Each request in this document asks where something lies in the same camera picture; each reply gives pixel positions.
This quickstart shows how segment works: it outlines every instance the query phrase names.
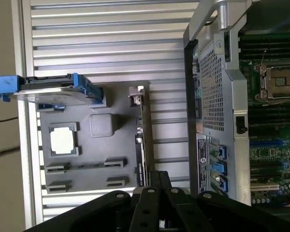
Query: green circuit board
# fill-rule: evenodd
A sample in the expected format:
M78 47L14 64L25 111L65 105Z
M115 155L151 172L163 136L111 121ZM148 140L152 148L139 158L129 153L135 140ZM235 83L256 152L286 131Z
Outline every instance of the green circuit board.
M250 181L276 184L275 190L252 191L252 203L270 203L290 195L290 34L243 36L239 46L247 79ZM271 83L265 87L266 79ZM266 88L275 97L262 98Z
M253 199L271 198L275 195L290 194L290 124L263 126L262 130L277 131L275 138L269 136L251 136L250 141L255 142L256 146L251 145L249 149L251 163L271 163L279 161L281 164L273 168L260 168L258 174L264 178L256 179L251 177L251 182L271 182L278 183L280 189L277 191L258 191L254 192ZM264 141L272 141L272 144L258 146Z

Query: ventilation grille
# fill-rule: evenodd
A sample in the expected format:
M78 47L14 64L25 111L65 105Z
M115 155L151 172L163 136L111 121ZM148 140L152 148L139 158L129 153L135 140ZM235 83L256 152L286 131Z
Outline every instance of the ventilation grille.
M223 131L221 58L212 50L200 61L203 127Z

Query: gray plastic shroud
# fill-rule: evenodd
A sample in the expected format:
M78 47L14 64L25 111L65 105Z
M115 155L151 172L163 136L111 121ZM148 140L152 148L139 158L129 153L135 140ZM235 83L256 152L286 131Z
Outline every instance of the gray plastic shroud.
M109 106L106 108L92 109L85 104L66 106L64 111L40 112L47 191L57 192L57 187L59 192L71 192L137 186L135 135L141 110L140 107L130 107L128 98L129 87L137 85L148 89L147 82L103 85ZM112 114L116 118L116 131L112 136L91 136L90 118L93 119L92 115L96 114ZM50 128L73 123L78 126L74 142L80 149L80 155L53 156ZM120 186L110 184L110 180L119 179L122 180Z

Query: metal louvered panel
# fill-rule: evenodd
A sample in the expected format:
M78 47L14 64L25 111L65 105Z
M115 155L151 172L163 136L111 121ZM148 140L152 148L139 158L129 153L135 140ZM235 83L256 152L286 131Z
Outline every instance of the metal louvered panel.
M156 168L177 186L189 186L183 33L196 0L12 0L14 18L24 25L26 71L19 75L85 74L93 83L148 80ZM47 194L39 154L39 114L26 106L31 146L26 149L34 203L26 227L41 223L106 190Z
M223 131L222 64L221 58L214 53L214 43L208 46L201 57L200 75L203 99L203 126Z

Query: cpu socket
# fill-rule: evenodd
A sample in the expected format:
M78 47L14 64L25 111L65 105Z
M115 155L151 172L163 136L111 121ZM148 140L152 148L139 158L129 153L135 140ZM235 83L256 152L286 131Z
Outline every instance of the cpu socket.
M259 100L277 102L290 99L290 64L264 63L257 70L260 73Z

